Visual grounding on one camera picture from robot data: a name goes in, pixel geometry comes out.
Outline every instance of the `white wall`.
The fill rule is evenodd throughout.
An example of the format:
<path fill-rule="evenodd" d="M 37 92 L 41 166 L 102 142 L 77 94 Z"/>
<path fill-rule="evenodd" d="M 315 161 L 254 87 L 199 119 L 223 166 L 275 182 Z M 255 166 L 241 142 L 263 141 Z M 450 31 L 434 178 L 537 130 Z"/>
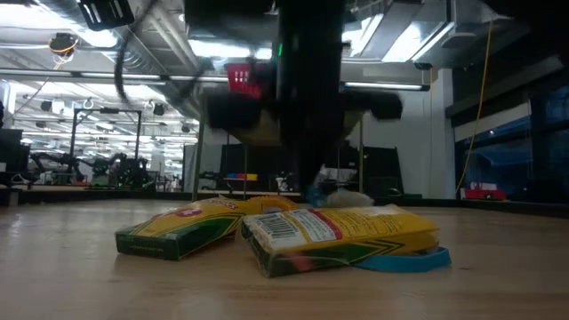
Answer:
<path fill-rule="evenodd" d="M 454 198 L 454 139 L 445 107 L 453 98 L 452 71 L 441 70 L 430 92 L 400 92 L 404 111 L 400 121 L 378 122 L 364 116 L 367 147 L 397 148 L 405 193 L 424 198 Z M 359 128 L 349 136 L 359 144 Z"/>

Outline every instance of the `overhead duct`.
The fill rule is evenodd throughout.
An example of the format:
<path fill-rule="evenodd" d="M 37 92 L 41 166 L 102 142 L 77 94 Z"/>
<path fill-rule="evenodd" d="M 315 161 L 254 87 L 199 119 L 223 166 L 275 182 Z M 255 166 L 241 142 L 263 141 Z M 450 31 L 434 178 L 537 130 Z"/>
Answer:
<path fill-rule="evenodd" d="M 36 2 L 59 15 L 62 19 L 73 21 L 79 27 L 88 29 L 76 0 L 36 0 Z M 117 39 L 123 39 L 123 35 L 119 30 L 131 32 L 127 27 L 111 29 L 109 31 Z M 116 52 L 104 52 L 102 54 L 116 61 Z M 124 68 L 129 72 L 140 74 L 164 74 L 166 72 L 164 67 L 149 54 L 148 49 L 136 37 L 129 43 L 126 53 L 124 54 Z M 181 115 L 192 118 L 199 117 L 199 112 L 196 109 L 197 103 L 185 100 L 180 104 L 176 100 L 180 95 L 180 90 L 175 84 L 166 83 L 166 85 L 150 85 L 149 87 L 162 93 L 168 103 L 178 110 Z"/>

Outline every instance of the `wooden table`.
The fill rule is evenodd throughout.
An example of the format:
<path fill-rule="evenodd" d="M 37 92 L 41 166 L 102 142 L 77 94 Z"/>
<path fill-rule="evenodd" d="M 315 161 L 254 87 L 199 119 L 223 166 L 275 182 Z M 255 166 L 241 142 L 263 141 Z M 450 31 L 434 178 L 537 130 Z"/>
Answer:
<path fill-rule="evenodd" d="M 336 268 L 267 279 L 224 241 L 182 262 L 116 253 L 113 232 L 181 202 L 0 209 L 0 318 L 567 319 L 569 220 L 412 208 L 453 266 L 424 274 Z"/>

